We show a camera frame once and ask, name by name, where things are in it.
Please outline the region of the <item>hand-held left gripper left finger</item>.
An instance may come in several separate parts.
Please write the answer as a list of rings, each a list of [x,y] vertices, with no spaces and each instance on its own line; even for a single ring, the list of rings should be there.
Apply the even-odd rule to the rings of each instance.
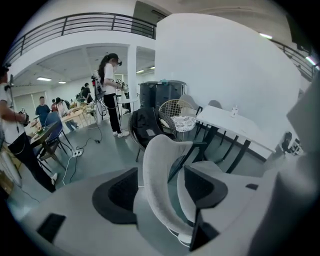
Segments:
[[[138,256],[137,192],[135,167],[91,177],[60,188],[21,225],[48,256]]]

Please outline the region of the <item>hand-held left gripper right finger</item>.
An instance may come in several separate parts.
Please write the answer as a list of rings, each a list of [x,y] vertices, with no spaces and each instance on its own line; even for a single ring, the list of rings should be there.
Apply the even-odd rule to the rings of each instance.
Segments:
[[[248,252],[269,207],[276,169],[262,177],[207,175],[186,166],[185,188],[195,205],[192,252]]]

